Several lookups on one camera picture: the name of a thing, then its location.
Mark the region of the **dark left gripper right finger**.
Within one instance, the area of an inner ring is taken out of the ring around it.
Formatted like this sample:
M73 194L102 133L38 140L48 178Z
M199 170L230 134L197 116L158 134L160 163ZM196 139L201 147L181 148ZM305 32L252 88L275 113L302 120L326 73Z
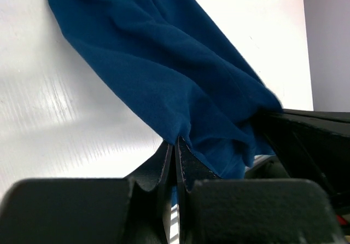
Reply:
M174 160L177 180L179 242L195 243L194 231L197 214L191 200L191 191L196 181L219 179L220 177L197 159L181 137L177 139L174 146Z

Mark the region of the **blue mickey mouse t-shirt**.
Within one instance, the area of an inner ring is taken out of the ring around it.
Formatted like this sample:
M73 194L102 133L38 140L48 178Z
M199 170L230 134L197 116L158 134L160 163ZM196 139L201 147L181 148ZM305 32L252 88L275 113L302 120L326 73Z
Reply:
M48 0L63 36L170 144L222 178L273 150L253 128L277 97L195 0Z

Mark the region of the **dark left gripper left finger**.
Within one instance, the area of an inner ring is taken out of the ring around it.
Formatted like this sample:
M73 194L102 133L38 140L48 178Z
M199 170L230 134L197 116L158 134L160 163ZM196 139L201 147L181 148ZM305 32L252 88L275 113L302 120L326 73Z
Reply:
M127 176L134 182L122 243L169 243L173 146L157 151Z

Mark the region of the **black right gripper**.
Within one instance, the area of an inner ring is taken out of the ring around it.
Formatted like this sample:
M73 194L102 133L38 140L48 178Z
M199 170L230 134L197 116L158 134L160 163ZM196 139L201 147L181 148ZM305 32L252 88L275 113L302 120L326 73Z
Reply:
M349 113L286 109L252 119L291 178L308 179L349 213Z

